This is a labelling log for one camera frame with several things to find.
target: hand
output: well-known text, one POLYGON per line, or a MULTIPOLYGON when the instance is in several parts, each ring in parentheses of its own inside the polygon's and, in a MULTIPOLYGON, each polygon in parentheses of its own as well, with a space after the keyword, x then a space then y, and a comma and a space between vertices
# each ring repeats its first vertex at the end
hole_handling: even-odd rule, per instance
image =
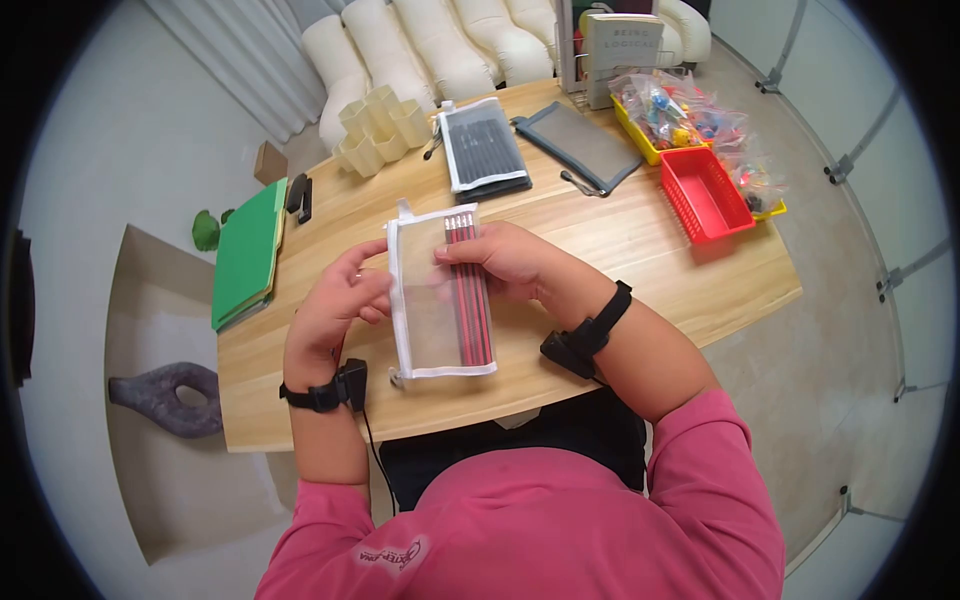
POLYGON ((495 221, 480 237, 434 250, 439 264, 479 263, 489 274, 488 289, 510 300, 539 300, 567 329, 596 317, 616 285, 579 258, 530 231, 495 221))
POLYGON ((355 317, 377 324, 390 315, 393 278, 376 269, 361 269, 365 260, 386 250, 385 239, 354 246, 324 269, 306 295, 283 349, 283 381, 291 392, 330 382, 337 371, 333 349, 355 317))
POLYGON ((439 264, 478 263, 490 275, 488 289, 510 300, 538 300, 541 271, 551 258, 572 258, 530 231, 506 221, 480 226, 473 240, 441 246, 434 250, 439 264))

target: cardboard box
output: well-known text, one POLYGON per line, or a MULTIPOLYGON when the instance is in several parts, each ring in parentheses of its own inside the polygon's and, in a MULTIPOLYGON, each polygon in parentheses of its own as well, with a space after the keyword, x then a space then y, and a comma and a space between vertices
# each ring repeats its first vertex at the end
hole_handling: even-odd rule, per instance
POLYGON ((253 166, 253 176, 264 185, 270 185, 276 180, 287 176, 287 157, 270 142, 260 144, 256 151, 256 163, 253 166))

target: yellow plastic basket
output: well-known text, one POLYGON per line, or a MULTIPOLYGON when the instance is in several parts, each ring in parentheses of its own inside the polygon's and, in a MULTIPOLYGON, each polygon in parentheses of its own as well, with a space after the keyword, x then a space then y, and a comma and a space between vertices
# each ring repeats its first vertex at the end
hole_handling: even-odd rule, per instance
MULTIPOLYGON (((616 96, 611 94, 613 98, 613 111, 616 113, 616 120, 620 122, 620 125, 627 132, 636 146, 640 149, 640 153, 643 154, 643 157, 647 159, 647 162, 652 165, 660 164, 660 155, 665 152, 675 152, 677 150, 683 150, 683 148, 670 148, 669 150, 657 150, 654 148, 654 145, 650 143, 650 140, 647 138, 643 130, 633 121, 630 120, 630 115, 627 114, 627 110, 620 104, 620 101, 616 99, 616 96)), ((713 142, 704 142, 698 144, 699 146, 710 147, 713 145, 713 142)), ((770 217, 781 215, 786 212, 786 204, 783 203, 783 200, 780 200, 773 210, 768 210, 767 212, 754 215, 754 221, 764 221, 770 217)))
POLYGON ((781 215, 784 212, 786 212, 786 204, 783 203, 783 198, 781 198, 780 201, 777 203, 777 205, 774 206, 773 210, 768 210, 758 215, 754 215, 754 221, 758 221, 758 222, 764 221, 766 219, 769 219, 770 217, 781 215))
MULTIPOLYGON (((643 133, 643 130, 633 121, 630 120, 630 116, 627 114, 627 110, 620 104, 620 101, 616 99, 616 96, 613 94, 610 95, 613 98, 613 110, 616 112, 616 120, 620 122, 620 125, 623 126, 623 129, 627 131, 627 134, 630 136, 636 146, 640 149, 640 153, 643 154, 643 157, 647 159, 647 162, 652 165, 660 164, 660 155, 665 152, 674 152, 675 150, 682 150, 683 148, 670 148, 668 150, 657 150, 654 148, 654 145, 650 143, 650 140, 647 139, 646 134, 643 133)), ((695 146, 690 146, 690 148, 696 148, 697 146, 707 146, 707 144, 696 144, 695 146)))

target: hexagonal pen holder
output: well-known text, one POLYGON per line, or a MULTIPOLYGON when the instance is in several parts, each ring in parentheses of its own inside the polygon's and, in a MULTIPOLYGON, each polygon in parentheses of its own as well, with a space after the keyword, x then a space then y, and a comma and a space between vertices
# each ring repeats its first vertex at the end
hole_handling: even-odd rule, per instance
POLYGON ((333 148, 333 158, 362 177, 375 175, 385 163, 400 160, 433 137, 417 101, 400 102, 388 85, 346 105, 337 116, 347 137, 333 148))

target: clear mesh zipper pouch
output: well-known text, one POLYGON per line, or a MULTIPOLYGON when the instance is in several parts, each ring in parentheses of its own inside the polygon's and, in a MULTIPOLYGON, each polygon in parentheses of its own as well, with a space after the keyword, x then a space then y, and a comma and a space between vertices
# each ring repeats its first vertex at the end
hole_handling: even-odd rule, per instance
POLYGON ((496 371, 492 323, 483 267, 436 265, 433 252, 478 234, 476 204, 415 216, 406 200, 387 224, 391 312, 404 379, 484 375, 496 371))

